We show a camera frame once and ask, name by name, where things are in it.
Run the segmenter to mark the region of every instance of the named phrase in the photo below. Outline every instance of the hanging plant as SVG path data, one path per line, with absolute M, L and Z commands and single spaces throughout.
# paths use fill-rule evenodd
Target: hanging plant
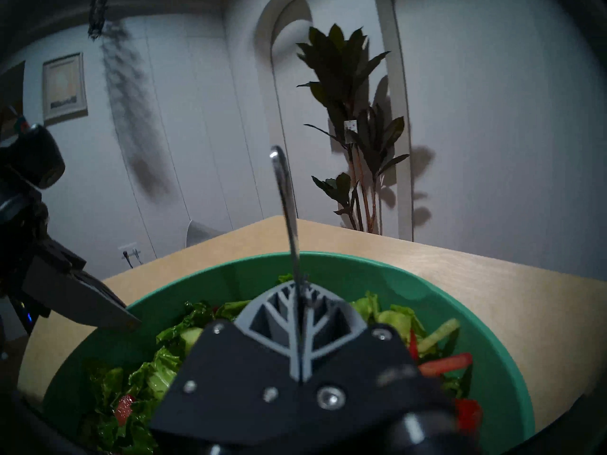
M 384 162 L 384 164 L 387 165 L 388 163 L 391 163 L 391 161 L 386 161 L 387 152 L 383 154 L 385 150 L 382 149 L 380 146 L 377 146 L 376 149 L 375 145 L 370 142 L 370 139 L 366 135 L 365 140 L 369 141 L 370 144 L 363 144 L 362 139 L 361 142 L 358 143 L 355 138 L 353 139 L 347 136 L 348 131 L 345 129 L 344 123 L 346 121 L 351 120 L 357 120 L 358 122 L 358 118 L 362 113 L 365 114 L 363 116 L 364 119 L 368 119 L 367 109 L 363 109 L 361 114 L 355 113 L 356 93 L 361 88 L 361 86 L 363 86 L 363 84 L 367 81 L 372 71 L 377 68 L 377 66 L 381 63 L 381 61 L 386 57 L 389 52 L 380 53 L 369 61 L 363 61 L 367 36 L 362 33 L 362 29 L 360 28 L 355 30 L 350 35 L 350 38 L 345 40 L 344 33 L 337 24 L 333 25 L 328 35 L 324 35 L 315 27 L 310 27 L 310 31 L 308 32 L 308 39 L 310 40 L 309 44 L 297 44 L 302 51 L 302 53 L 298 53 L 297 56 L 304 63 L 306 63 L 308 67 L 314 70 L 318 81 L 310 81 L 306 84 L 301 84 L 298 87 L 309 87 L 312 95 L 316 98 L 316 100 L 326 108 L 329 119 L 331 120 L 331 123 L 333 125 L 335 135 L 332 135 L 327 131 L 322 130 L 314 125 L 305 125 L 308 127 L 312 127 L 313 129 L 320 130 L 322 133 L 337 141 L 346 151 L 348 156 L 348 164 L 350 165 L 350 171 L 353 175 L 353 178 L 350 180 L 350 183 L 353 186 L 351 198 L 348 195 L 348 201 L 351 203 L 351 207 L 349 208 L 353 209 L 354 207 L 356 207 L 356 214 L 358 217 L 357 224 L 356 222 L 354 222 L 353 215 L 350 216 L 352 228 L 364 231 L 361 205 L 358 198 L 358 185 L 360 184 L 363 204 L 365 206 L 367 231 L 373 232 L 376 220 L 375 197 L 377 178 L 384 170 L 402 161 L 406 158 L 406 156 L 399 156 L 399 159 L 395 158 L 396 161 L 390 164 L 390 166 L 382 165 L 377 168 L 375 166 L 377 156 L 380 156 L 380 159 L 382 160 L 382 162 Z M 404 121 L 402 117 L 399 119 L 400 122 L 393 121 L 395 122 L 394 126 L 392 126 L 392 124 L 388 126 L 388 128 L 392 126 L 392 132 L 396 133 L 395 129 L 397 129 L 400 124 L 402 124 L 400 132 L 398 133 L 396 138 L 394 138 L 394 140 L 391 142 L 390 146 L 394 145 L 394 142 L 396 142 L 398 137 L 400 137 L 400 134 L 404 129 Z M 361 150 L 363 145 L 365 147 L 365 150 L 367 151 L 367 156 L 365 156 L 364 152 L 362 156 L 365 158 L 365 162 L 367 163 L 367 166 L 369 167 L 372 173 L 373 215 L 369 211 L 368 200 L 366 195 L 366 185 L 361 163 Z M 356 153 L 356 165 L 354 164 L 354 153 Z M 373 167 L 377 169 L 372 169 L 372 167 L 369 165 L 369 161 L 367 161 L 367 158 L 371 160 Z M 313 180 L 317 186 L 319 186 L 327 195 L 329 195 L 328 191 L 323 188 L 324 184 L 319 184 L 322 181 L 319 181 L 314 177 Z

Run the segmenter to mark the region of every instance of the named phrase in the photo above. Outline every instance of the robotic arm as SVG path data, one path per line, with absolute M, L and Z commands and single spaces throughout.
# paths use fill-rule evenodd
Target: robotic arm
M 50 310 L 90 326 L 133 329 L 139 320 L 86 264 L 47 233 L 49 213 L 38 189 L 55 184 L 65 164 L 50 132 L 20 116 L 18 137 L 0 143 L 0 291 L 26 331 Z

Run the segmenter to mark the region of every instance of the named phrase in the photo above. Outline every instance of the framed picture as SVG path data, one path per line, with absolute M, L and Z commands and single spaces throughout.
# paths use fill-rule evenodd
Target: framed picture
M 48 61 L 42 66 L 44 121 L 68 115 L 85 115 L 84 67 L 82 53 Z

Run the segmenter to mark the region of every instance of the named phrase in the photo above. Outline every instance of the red bell pepper strip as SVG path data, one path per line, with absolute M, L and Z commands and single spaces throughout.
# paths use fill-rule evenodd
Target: red bell pepper strip
M 411 353 L 411 357 L 413 357 L 413 361 L 417 363 L 419 359 L 419 353 L 417 350 L 417 336 L 415 336 L 415 331 L 413 330 L 413 328 L 411 328 L 410 333 L 411 344 L 409 344 L 409 352 Z
M 130 394 L 125 394 L 118 401 L 118 406 L 114 410 L 114 416 L 118 419 L 118 425 L 124 426 L 126 424 L 126 420 L 132 414 L 133 410 L 130 408 L 130 405 L 135 401 Z
M 456 399 L 454 402 L 458 412 L 459 431 L 471 437 L 478 437 L 483 422 L 481 406 L 474 400 Z
M 424 377 L 438 377 L 439 375 L 454 370 L 460 370 L 472 364 L 472 354 L 464 352 L 463 354 L 452 355 L 444 359 L 431 360 L 419 366 L 419 371 Z

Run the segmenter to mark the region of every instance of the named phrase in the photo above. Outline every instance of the electrical outlet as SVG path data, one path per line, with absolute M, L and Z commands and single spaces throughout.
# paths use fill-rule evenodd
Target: electrical outlet
M 128 245 L 120 246 L 118 248 L 118 250 L 120 251 L 120 255 L 122 255 L 123 251 L 126 251 L 127 253 L 129 253 L 129 256 L 131 254 L 133 254 L 133 249 L 136 249 L 139 251 L 139 248 L 137 247 L 137 243 L 129 243 Z
M 139 249 L 136 242 L 120 246 L 118 251 L 120 253 L 120 259 L 125 259 L 124 252 L 126 251 L 131 267 L 143 264 L 143 261 L 141 260 L 141 249 Z

